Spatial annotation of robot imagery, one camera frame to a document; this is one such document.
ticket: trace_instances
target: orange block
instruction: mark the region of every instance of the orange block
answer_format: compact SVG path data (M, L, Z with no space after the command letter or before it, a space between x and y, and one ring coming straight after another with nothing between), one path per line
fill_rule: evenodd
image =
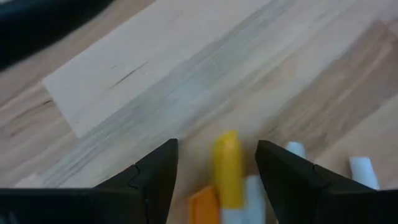
M216 190L209 186L199 191L189 199L190 224L219 224L220 205Z

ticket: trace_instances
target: white cylinder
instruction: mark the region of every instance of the white cylinder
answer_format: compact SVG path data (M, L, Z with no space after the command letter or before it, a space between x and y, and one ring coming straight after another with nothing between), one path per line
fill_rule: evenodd
M304 146L302 144L298 142L288 142L285 148L289 152L294 153L303 159L307 159L307 153L305 152Z
M353 173L353 180L372 189L380 189L379 181L368 157L350 157L349 164Z
M265 189L259 175L250 175L245 180L245 223L265 224Z

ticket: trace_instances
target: wooden table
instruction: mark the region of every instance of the wooden table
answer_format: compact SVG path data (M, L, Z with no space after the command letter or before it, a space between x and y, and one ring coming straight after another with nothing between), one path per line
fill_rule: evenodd
M3 71L1 186L91 187L179 138L169 221L185 223L229 129L247 173L258 139L300 141L346 176L349 156L369 156L381 187L398 186L396 2L151 3L115 1Z

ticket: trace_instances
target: yellow block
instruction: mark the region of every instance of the yellow block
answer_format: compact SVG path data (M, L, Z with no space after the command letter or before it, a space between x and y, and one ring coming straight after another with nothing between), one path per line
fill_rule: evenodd
M215 184L221 208L243 208L243 150L237 131L229 131L215 143Z

